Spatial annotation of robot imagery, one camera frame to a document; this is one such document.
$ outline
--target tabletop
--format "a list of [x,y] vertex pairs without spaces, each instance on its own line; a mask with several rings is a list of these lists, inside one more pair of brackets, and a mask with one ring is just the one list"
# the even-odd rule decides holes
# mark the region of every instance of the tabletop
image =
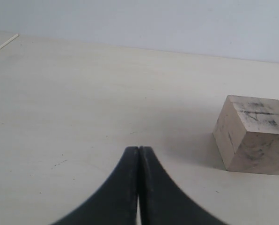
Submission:
[[0,50],[0,224],[58,220],[145,145],[219,219],[279,225],[279,176],[224,168],[227,95],[279,99],[279,64],[19,36]]

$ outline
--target wooden cube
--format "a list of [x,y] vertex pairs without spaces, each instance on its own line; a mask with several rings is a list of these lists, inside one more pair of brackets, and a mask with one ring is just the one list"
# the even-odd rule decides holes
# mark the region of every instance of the wooden cube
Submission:
[[279,175],[279,101],[227,96],[213,132],[229,171]]

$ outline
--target white wall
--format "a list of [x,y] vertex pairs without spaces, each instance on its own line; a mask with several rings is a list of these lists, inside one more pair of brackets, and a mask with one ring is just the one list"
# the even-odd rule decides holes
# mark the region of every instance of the white wall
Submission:
[[279,0],[0,0],[0,30],[279,62]]

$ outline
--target white stick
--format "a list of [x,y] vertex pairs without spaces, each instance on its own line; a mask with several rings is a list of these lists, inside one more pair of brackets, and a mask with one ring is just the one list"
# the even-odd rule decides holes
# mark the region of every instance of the white stick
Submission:
[[0,49],[2,49],[3,47],[7,46],[9,43],[11,43],[13,40],[15,40],[17,37],[19,37],[19,34],[15,34],[13,35],[9,40],[7,40],[6,42],[4,42],[2,45],[0,45]]

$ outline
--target cube face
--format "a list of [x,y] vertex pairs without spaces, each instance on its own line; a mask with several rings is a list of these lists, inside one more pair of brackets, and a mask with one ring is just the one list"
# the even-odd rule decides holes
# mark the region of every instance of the cube face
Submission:
[[279,101],[228,96],[213,135],[229,171],[279,175]]

